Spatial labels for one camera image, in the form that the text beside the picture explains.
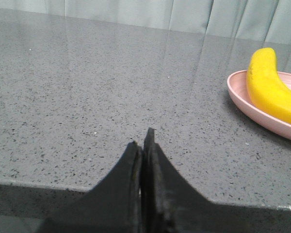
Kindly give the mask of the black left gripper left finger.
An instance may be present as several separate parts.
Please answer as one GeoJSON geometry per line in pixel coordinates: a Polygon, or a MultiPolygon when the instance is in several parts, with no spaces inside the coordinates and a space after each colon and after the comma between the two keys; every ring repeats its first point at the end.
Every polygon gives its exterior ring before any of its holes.
{"type": "Polygon", "coordinates": [[[128,143],[123,155],[92,190],[47,217],[38,233],[139,233],[142,149],[128,143]]]}

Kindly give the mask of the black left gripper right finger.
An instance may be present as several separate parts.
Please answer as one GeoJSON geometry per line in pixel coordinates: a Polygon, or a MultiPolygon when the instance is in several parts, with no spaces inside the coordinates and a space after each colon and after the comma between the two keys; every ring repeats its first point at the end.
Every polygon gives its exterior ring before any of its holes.
{"type": "Polygon", "coordinates": [[[142,210],[147,233],[233,233],[235,222],[194,190],[167,159],[155,131],[144,140],[142,210]]]}

